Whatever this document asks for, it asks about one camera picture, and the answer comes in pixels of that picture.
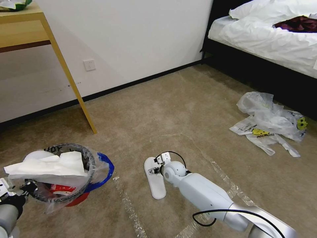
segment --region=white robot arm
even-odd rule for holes
[[[248,225],[253,223],[248,238],[297,237],[293,228],[261,208],[234,203],[221,187],[200,174],[189,172],[182,163],[171,161],[168,152],[156,157],[155,162],[160,165],[159,172],[164,179],[178,187],[181,194],[201,211],[193,215],[196,222],[196,215],[206,214],[210,218],[223,221],[237,231],[245,231]]]

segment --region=black baseboard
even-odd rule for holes
[[[107,94],[119,91],[121,89],[125,89],[125,88],[131,87],[131,86],[134,86],[134,85],[137,85],[137,84],[140,84],[140,83],[144,83],[144,82],[150,81],[152,79],[156,79],[156,78],[162,77],[164,75],[167,75],[167,74],[170,74],[170,73],[174,73],[174,72],[179,71],[181,69],[185,69],[187,67],[197,65],[200,62],[201,62],[201,60],[198,60],[198,61],[186,64],[186,65],[183,65],[183,66],[179,66],[177,68],[173,68],[173,69],[161,72],[161,73],[157,73],[157,74],[154,74],[154,75],[142,78],[142,79],[135,80],[135,81],[130,82],[130,83],[126,83],[126,84],[119,85],[119,86],[114,87],[114,88],[110,88],[110,89],[107,89],[107,90],[104,90],[104,91],[101,91],[101,92],[98,92],[98,93],[91,94],[91,95],[83,97],[83,101],[89,101],[89,100],[92,100],[92,99],[95,99],[95,98],[98,98],[98,97],[101,97],[101,96],[105,96]],[[40,111],[37,111],[37,112],[33,112],[33,113],[30,113],[30,114],[27,114],[27,115],[24,115],[24,116],[21,116],[21,117],[17,117],[17,118],[14,118],[14,119],[11,119],[11,120],[8,120],[8,121],[5,121],[5,122],[1,122],[0,123],[0,130],[2,130],[4,128],[8,127],[8,126],[12,126],[12,125],[24,122],[24,121],[31,120],[32,118],[35,118],[35,117],[43,116],[45,114],[48,114],[48,113],[51,113],[51,112],[54,112],[54,111],[57,111],[57,110],[60,110],[60,109],[64,109],[64,108],[67,108],[67,107],[70,107],[70,106],[74,106],[76,104],[79,104],[77,100],[71,100],[71,101],[64,102],[62,104],[59,104],[59,105],[56,105],[56,106],[52,106],[52,107],[49,107],[49,108],[46,108],[46,109],[43,109],[43,110],[40,110]]]

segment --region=black cable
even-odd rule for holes
[[[185,166],[185,168],[186,168],[185,160],[183,159],[183,157],[182,157],[179,153],[176,153],[176,152],[174,152],[174,151],[165,151],[165,152],[163,152],[163,153],[166,153],[166,152],[169,152],[169,153],[173,153],[173,154],[178,155],[178,156],[182,159],[182,161],[183,161],[183,163],[184,163],[184,166]]]
[[[285,238],[285,236],[283,235],[283,233],[272,223],[270,222],[268,219],[266,219],[265,217],[262,217],[261,215],[259,214],[256,214],[256,213],[253,213],[253,212],[249,212],[249,211],[244,211],[244,210],[235,210],[235,209],[215,209],[215,210],[206,210],[206,211],[201,211],[201,212],[196,212],[193,214],[193,219],[194,221],[198,224],[198,225],[202,225],[202,226],[212,226],[216,221],[216,219],[208,224],[208,225],[204,225],[204,224],[201,224],[200,222],[198,222],[195,218],[195,216],[197,215],[200,215],[200,214],[205,214],[205,213],[213,213],[213,212],[239,212],[239,213],[247,213],[247,214],[250,214],[250,215],[254,215],[256,217],[259,217],[263,220],[265,220],[267,223],[269,223],[271,226],[274,227],[274,229],[281,235],[282,238]]]

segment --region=table leg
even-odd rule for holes
[[[50,28],[50,26],[49,26],[44,14],[43,14],[43,17],[41,18],[41,23],[43,25],[44,30],[46,31],[46,34],[48,35],[48,37],[50,39],[51,45],[53,47],[53,50],[54,50],[54,52],[55,52],[55,54],[56,54],[56,56],[57,56],[57,58],[58,58],[58,60],[60,62],[60,65],[62,66],[62,68],[64,70],[64,73],[66,74],[66,77],[67,77],[67,79],[68,79],[68,81],[70,83],[70,86],[72,87],[72,89],[73,89],[73,91],[74,91],[74,93],[75,93],[75,95],[76,95],[76,97],[77,97],[77,99],[79,101],[79,104],[82,107],[82,110],[84,111],[84,114],[85,114],[85,116],[86,116],[86,118],[87,118],[87,120],[88,120],[88,122],[90,124],[90,127],[91,127],[93,133],[96,134],[97,130],[96,130],[91,118],[90,118],[90,115],[89,115],[89,113],[87,111],[85,103],[84,103],[82,97],[80,96],[78,88],[77,88],[77,86],[76,86],[76,84],[74,82],[73,76],[71,75],[71,73],[70,73],[70,71],[68,69],[66,61],[65,61],[65,59],[64,59],[64,57],[62,55],[62,52],[59,49],[59,46],[58,46],[58,44],[57,44],[57,42],[55,40],[53,32],[52,32],[52,30],[51,30],[51,28]]]

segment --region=white wall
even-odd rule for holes
[[[212,0],[37,3],[86,96],[199,60]],[[73,99],[50,45],[0,54],[0,122]]]

